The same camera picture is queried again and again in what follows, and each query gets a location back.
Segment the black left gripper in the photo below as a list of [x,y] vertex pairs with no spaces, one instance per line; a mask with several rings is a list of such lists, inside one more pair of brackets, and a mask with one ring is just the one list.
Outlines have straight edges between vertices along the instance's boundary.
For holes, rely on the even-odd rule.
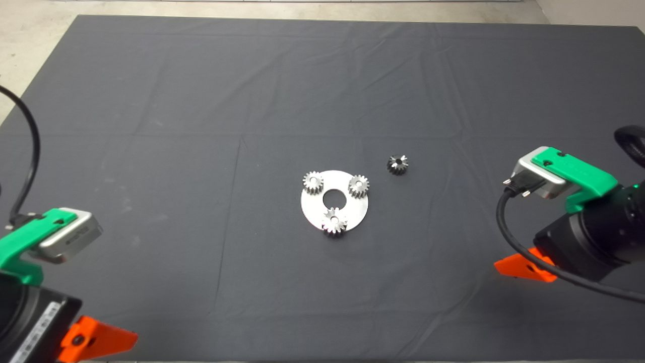
[[1,282],[1,361],[79,362],[124,353],[138,334],[88,316],[82,301],[51,289]]

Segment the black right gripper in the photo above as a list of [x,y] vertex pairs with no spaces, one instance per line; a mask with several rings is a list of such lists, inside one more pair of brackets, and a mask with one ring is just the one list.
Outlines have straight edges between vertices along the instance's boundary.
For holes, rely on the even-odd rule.
[[[619,267],[644,260],[643,184],[618,185],[544,227],[534,245],[560,269],[600,282]],[[494,263],[503,276],[551,283],[555,274],[540,269],[519,253]]]

